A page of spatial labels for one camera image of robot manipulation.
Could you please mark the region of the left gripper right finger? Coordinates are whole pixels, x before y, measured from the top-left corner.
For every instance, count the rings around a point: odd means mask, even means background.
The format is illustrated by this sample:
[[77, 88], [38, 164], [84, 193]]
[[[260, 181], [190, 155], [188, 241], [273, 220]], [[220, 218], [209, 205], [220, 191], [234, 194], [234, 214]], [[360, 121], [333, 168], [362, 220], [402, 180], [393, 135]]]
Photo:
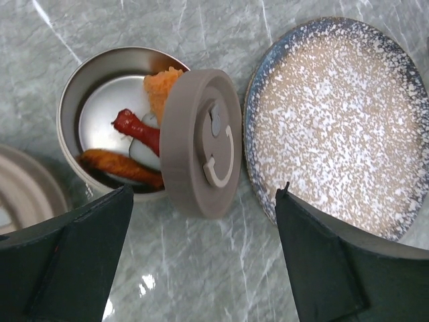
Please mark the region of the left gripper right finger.
[[377, 237], [288, 189], [275, 214], [301, 321], [427, 321], [428, 252]]

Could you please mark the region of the orange red meat piece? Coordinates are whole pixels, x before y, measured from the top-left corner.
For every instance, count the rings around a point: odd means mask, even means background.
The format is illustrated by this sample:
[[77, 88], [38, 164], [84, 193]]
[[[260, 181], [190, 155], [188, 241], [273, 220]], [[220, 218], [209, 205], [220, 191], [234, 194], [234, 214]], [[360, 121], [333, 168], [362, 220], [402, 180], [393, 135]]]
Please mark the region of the orange red meat piece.
[[118, 132], [131, 136], [146, 145], [157, 157], [160, 156], [160, 130], [144, 124], [129, 109], [118, 112], [111, 125]]

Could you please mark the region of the brown glazed meat piece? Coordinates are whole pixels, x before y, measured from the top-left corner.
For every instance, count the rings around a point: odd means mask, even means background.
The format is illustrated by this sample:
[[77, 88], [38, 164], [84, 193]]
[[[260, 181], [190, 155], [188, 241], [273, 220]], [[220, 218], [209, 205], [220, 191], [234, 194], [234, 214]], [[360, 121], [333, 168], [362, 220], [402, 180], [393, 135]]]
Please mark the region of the brown glazed meat piece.
[[164, 187], [161, 172], [146, 168], [122, 154], [103, 149], [89, 149], [76, 160], [84, 167], [148, 184], [157, 190]]

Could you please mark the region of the speckled ceramic plate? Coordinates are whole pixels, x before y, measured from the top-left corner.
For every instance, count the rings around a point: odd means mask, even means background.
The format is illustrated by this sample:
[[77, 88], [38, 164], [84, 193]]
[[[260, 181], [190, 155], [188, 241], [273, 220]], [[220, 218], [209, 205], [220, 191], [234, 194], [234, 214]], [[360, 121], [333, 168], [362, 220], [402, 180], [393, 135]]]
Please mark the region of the speckled ceramic plate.
[[391, 38], [362, 21], [321, 17], [286, 32], [249, 83], [243, 143], [267, 215], [275, 194], [397, 241], [428, 194], [428, 94]]

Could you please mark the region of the orange fried nugget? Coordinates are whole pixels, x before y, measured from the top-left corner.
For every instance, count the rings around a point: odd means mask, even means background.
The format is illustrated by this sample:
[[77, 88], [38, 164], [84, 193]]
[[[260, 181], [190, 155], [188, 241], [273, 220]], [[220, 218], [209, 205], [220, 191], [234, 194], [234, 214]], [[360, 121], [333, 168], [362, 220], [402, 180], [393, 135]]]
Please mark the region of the orange fried nugget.
[[161, 125], [165, 104], [175, 82], [184, 74], [182, 70], [169, 69], [155, 75], [147, 75], [143, 80], [143, 88], [148, 94], [151, 112], [155, 115], [158, 125]]

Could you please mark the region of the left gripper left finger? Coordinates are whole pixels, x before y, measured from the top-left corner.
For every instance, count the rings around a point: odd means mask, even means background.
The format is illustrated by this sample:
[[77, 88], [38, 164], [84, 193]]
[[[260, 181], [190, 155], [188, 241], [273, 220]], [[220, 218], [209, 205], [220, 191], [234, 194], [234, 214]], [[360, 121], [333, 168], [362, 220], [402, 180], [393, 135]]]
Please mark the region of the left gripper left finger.
[[101, 321], [133, 210], [122, 186], [1, 236], [2, 321]]

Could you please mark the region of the brown lid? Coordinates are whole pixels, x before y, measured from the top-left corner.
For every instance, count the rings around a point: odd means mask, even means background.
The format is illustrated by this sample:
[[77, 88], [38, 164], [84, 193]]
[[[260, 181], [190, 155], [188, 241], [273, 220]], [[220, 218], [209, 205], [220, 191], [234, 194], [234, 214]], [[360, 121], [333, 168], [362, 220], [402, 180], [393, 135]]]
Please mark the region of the brown lid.
[[1, 145], [1, 234], [59, 216], [70, 199], [48, 169], [35, 158]]
[[230, 77], [219, 69], [185, 72], [166, 101], [160, 162], [166, 192], [181, 214], [220, 219], [237, 190], [242, 114]]

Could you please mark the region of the right steel lunch container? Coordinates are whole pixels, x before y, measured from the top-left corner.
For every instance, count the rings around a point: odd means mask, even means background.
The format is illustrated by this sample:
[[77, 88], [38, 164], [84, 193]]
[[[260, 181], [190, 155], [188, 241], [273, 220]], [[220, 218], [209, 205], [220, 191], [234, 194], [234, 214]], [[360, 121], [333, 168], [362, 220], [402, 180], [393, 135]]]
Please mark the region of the right steel lunch container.
[[87, 185], [100, 193], [109, 193], [124, 184], [134, 190], [137, 203], [164, 198], [165, 190], [112, 174], [84, 168], [76, 160], [89, 149], [103, 149], [128, 156], [132, 138], [113, 128], [112, 121], [122, 109], [136, 116], [150, 111], [143, 79], [169, 67], [187, 71], [180, 60], [152, 48], [120, 47], [88, 59], [73, 73], [63, 90], [56, 116], [62, 153]]

